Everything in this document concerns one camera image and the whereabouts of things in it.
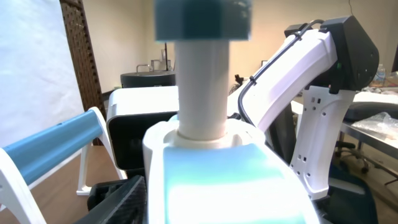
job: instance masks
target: brown perforated post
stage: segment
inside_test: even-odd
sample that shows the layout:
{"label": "brown perforated post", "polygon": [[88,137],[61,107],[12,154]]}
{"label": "brown perforated post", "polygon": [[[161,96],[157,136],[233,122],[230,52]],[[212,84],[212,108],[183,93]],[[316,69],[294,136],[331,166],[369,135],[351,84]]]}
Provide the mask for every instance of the brown perforated post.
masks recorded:
{"label": "brown perforated post", "polygon": [[60,0],[63,21],[84,110],[105,107],[82,0]]}

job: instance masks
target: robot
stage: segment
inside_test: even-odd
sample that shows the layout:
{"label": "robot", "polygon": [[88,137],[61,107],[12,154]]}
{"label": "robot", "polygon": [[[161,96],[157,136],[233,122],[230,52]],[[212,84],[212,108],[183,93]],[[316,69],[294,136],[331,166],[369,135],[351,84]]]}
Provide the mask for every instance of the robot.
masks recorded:
{"label": "robot", "polygon": [[[229,42],[249,38],[251,8],[250,0],[155,2],[157,40],[175,41],[179,112],[142,141],[150,224],[319,223],[312,202],[327,195],[341,122],[379,54],[353,16],[291,26],[241,87],[243,121],[227,119]],[[264,131],[303,89],[286,164]]]}

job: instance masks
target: water bottle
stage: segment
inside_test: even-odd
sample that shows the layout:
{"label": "water bottle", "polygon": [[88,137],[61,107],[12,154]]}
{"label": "water bottle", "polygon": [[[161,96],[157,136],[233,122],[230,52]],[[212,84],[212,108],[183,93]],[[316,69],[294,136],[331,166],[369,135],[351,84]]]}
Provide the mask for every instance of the water bottle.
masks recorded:
{"label": "water bottle", "polygon": [[379,67],[377,68],[377,73],[374,76],[370,86],[382,87],[384,85],[385,79],[386,79],[386,69],[384,68],[383,64],[380,64]]}

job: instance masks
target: chair wheel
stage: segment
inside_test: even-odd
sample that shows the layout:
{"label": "chair wheel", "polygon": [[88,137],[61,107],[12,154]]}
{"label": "chair wheel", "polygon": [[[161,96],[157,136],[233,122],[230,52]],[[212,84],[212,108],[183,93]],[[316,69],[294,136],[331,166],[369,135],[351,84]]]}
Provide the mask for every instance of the chair wheel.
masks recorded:
{"label": "chair wheel", "polygon": [[369,168],[367,168],[367,167],[362,167],[361,173],[367,174],[368,172],[369,172]]}

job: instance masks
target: white cylinder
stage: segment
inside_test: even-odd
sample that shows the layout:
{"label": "white cylinder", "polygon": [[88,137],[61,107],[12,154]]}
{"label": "white cylinder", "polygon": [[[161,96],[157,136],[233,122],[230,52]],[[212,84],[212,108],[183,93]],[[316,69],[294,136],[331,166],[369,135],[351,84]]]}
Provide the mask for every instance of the white cylinder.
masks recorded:
{"label": "white cylinder", "polygon": [[229,42],[178,41],[175,53],[179,135],[196,141],[222,138],[226,134]]}

